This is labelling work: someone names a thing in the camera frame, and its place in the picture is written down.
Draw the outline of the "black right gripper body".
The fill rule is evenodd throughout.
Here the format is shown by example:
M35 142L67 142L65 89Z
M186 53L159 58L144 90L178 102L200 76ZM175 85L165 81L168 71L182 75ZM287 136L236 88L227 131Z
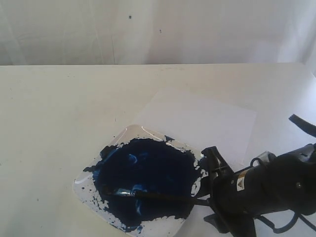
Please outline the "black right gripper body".
M221 217L236 215L232 231L255 231L254 218L277 210L268 182L268 163L251 165L232 175L217 178L212 190L212 208Z

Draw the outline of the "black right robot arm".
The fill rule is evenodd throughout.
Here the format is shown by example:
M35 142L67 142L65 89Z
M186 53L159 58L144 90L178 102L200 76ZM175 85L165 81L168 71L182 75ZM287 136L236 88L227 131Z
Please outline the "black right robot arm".
M255 220L276 234L290 230L298 220L316 211L316 147L308 144L276 156L255 157L233 171L216 147L202 151L208 166L203 186L213 210L204 221L222 234L256 236Z

